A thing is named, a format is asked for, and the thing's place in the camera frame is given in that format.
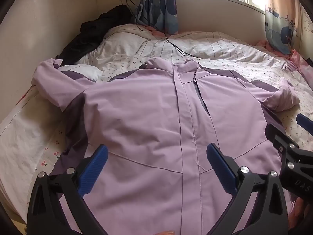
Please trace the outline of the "lilac purple jacket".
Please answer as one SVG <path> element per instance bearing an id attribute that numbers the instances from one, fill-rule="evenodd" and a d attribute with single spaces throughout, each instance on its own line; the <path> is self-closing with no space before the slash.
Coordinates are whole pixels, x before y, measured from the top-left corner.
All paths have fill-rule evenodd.
<path id="1" fill-rule="evenodd" d="M 66 118 L 66 150 L 52 173 L 108 147 L 84 200 L 109 234 L 209 232 L 231 199 L 207 160 L 210 143 L 255 173 L 280 169 L 265 128 L 283 129 L 276 113 L 299 103 L 285 79 L 275 88 L 234 70 L 152 58 L 97 83 L 59 63 L 42 62 L 32 79 Z"/>

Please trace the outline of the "black clothing pile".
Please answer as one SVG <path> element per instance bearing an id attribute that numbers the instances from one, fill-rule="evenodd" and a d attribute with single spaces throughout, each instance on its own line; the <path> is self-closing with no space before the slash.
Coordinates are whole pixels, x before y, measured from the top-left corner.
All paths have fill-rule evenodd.
<path id="1" fill-rule="evenodd" d="M 57 59 L 61 65 L 72 65 L 97 49 L 106 33 L 114 27 L 131 22 L 132 13 L 126 5 L 119 5 L 102 13 L 97 19 L 81 24 L 80 33 L 62 50 Z"/>

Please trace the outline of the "pink ruffled cloth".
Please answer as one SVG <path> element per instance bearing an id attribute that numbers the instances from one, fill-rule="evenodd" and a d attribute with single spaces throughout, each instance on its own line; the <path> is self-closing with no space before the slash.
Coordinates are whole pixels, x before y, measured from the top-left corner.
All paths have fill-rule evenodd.
<path id="1" fill-rule="evenodd" d="M 295 49 L 292 50 L 291 57 L 287 61 L 287 67 L 290 71 L 299 72 L 310 88 L 313 88 L 313 68 Z"/>

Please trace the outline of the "cherry print bed quilt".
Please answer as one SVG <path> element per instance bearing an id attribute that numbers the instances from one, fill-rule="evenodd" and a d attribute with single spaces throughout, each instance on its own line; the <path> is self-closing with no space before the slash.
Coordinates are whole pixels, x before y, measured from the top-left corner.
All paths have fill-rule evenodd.
<path id="1" fill-rule="evenodd" d="M 301 148 L 312 150 L 312 136 L 297 125 L 297 114 L 312 117 L 312 89 L 297 71 L 290 71 L 287 59 L 269 52 L 264 44 L 251 46 L 222 32 L 184 32 L 168 40 L 134 25 L 111 29 L 101 45 L 75 65 L 97 67 L 98 83 L 139 68 L 159 57 L 172 63 L 186 60 L 175 47 L 185 48 L 200 65 L 234 70 L 244 78 L 278 87 L 287 79 L 300 103 L 279 115 L 288 136 Z M 40 171 L 51 172 L 65 147 L 64 124 L 58 108 L 32 87 L 1 122 L 1 203 L 16 218 L 26 218 L 30 186 Z"/>

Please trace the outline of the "blue cartoon curtain right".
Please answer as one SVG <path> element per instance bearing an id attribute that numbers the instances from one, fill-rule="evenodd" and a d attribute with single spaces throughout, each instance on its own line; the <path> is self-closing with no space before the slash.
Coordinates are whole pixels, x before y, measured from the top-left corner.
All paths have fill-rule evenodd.
<path id="1" fill-rule="evenodd" d="M 271 47 L 290 55 L 300 20 L 299 0 L 266 0 L 265 33 Z"/>

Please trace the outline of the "blue cartoon curtain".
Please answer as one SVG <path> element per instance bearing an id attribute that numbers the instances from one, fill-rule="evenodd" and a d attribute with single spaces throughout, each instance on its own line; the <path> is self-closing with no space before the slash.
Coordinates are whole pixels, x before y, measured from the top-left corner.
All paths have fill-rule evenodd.
<path id="1" fill-rule="evenodd" d="M 136 19 L 167 34 L 179 30 L 176 0 L 139 0 Z"/>
<path id="2" fill-rule="evenodd" d="M 265 33 L 271 47 L 290 55 L 300 20 L 299 0 L 266 0 Z"/>

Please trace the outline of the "white pillow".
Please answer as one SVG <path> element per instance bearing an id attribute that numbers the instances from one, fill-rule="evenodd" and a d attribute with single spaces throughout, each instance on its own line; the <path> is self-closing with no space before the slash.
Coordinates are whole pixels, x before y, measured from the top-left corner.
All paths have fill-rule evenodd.
<path id="1" fill-rule="evenodd" d="M 64 65 L 60 66 L 58 70 L 74 80 L 87 78 L 90 81 L 96 82 L 102 75 L 102 71 L 97 67 L 86 64 Z"/>

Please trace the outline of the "blue cartoon curtain left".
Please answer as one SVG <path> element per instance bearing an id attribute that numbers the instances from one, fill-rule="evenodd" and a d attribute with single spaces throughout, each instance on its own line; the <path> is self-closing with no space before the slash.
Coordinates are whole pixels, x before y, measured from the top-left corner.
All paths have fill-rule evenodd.
<path id="1" fill-rule="evenodd" d="M 136 19 L 167 34 L 179 30 L 176 0 L 139 0 Z"/>

